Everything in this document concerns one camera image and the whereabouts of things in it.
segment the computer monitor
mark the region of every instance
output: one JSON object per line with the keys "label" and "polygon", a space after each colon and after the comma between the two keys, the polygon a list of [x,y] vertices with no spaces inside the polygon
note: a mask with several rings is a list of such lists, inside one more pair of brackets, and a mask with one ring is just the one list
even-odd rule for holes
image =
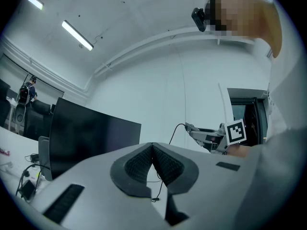
{"label": "computer monitor", "polygon": [[49,139],[52,179],[82,160],[139,144],[140,133],[141,124],[58,98]]}

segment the fluorescent tube light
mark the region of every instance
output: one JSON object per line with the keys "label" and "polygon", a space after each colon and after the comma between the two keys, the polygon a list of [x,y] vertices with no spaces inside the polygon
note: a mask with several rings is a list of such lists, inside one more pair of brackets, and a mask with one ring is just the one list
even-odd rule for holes
{"label": "fluorescent tube light", "polygon": [[73,28],[67,21],[63,21],[62,26],[68,31],[74,38],[76,38],[81,44],[83,44],[89,51],[93,49],[93,45],[87,41],[76,29]]}
{"label": "fluorescent tube light", "polygon": [[43,9],[43,4],[38,0],[28,0],[30,3],[38,7],[40,10]]}

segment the white ceiling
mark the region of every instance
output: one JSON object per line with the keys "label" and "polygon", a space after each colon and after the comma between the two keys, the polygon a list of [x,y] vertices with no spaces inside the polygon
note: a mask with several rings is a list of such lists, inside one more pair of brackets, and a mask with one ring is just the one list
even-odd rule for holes
{"label": "white ceiling", "polygon": [[[203,7],[206,2],[206,0],[40,1],[44,4],[42,10],[27,0],[22,1],[4,34],[11,37],[16,44],[20,44],[20,47],[24,47],[25,51],[30,50],[29,44],[36,45],[30,52],[32,57],[51,69],[57,66],[59,74],[64,74],[60,70],[61,67],[70,65],[70,71],[75,69],[87,78],[102,65],[102,62],[108,62],[113,56],[137,42],[168,31],[195,27],[191,12],[195,7]],[[61,27],[64,20],[94,44],[92,51],[79,47],[79,42]],[[22,43],[23,37],[31,40],[31,43]],[[52,65],[50,59],[53,58],[58,60]]]}

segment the desk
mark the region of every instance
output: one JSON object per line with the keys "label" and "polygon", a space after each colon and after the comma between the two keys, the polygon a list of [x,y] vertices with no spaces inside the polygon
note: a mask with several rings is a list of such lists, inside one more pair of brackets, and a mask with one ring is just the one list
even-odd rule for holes
{"label": "desk", "polygon": [[[22,137],[0,127],[0,148],[10,151],[10,156],[0,154],[0,178],[8,192],[15,195],[23,170],[31,164],[24,157],[32,153],[38,153],[38,141]],[[12,163],[12,168],[9,168],[9,170],[13,172],[13,175],[7,171],[9,166],[6,164],[9,162]],[[39,166],[29,168],[30,176],[24,177],[24,181],[28,179],[31,179],[31,181],[36,180],[39,170]],[[41,190],[48,184],[48,181],[43,180],[38,189]]]}
{"label": "desk", "polygon": [[10,118],[9,118],[9,130],[11,130],[11,121],[12,121],[13,109],[16,108],[17,102],[14,99],[10,99],[10,98],[7,98],[7,100],[11,104]]}

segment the black rubber pad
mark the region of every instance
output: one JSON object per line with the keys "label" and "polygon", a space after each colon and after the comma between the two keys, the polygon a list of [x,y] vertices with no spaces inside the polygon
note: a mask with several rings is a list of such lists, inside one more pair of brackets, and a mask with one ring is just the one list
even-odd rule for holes
{"label": "black rubber pad", "polygon": [[47,209],[44,216],[60,224],[83,189],[84,186],[71,184],[49,209]]}
{"label": "black rubber pad", "polygon": [[223,167],[225,169],[232,170],[232,171],[238,171],[239,168],[240,168],[240,165],[231,164],[231,163],[225,163],[225,162],[218,162],[216,165],[220,166],[220,167]]}

